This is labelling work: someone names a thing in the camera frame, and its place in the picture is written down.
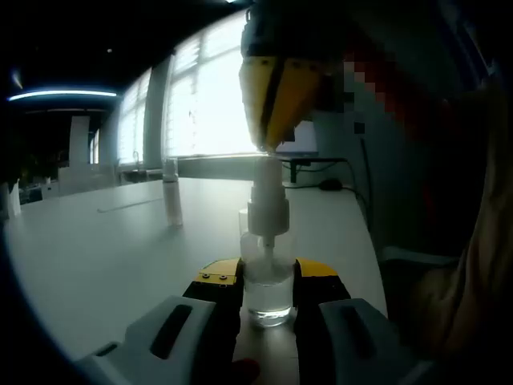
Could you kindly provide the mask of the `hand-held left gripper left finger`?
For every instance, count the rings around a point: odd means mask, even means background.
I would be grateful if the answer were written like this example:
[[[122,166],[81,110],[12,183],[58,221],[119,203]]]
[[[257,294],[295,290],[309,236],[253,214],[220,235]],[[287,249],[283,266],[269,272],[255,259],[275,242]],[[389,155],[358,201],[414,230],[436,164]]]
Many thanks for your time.
[[[93,384],[226,384],[240,332],[244,282],[238,258],[214,261],[180,295],[77,362]]]

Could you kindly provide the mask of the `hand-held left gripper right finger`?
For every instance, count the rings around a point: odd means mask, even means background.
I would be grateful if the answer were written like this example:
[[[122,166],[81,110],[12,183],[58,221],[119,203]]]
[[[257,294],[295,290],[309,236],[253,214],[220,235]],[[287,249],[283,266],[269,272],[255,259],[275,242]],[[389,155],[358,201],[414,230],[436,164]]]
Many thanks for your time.
[[[351,298],[337,272],[294,264],[294,334],[302,384],[432,384],[437,367],[404,345],[379,310]]]

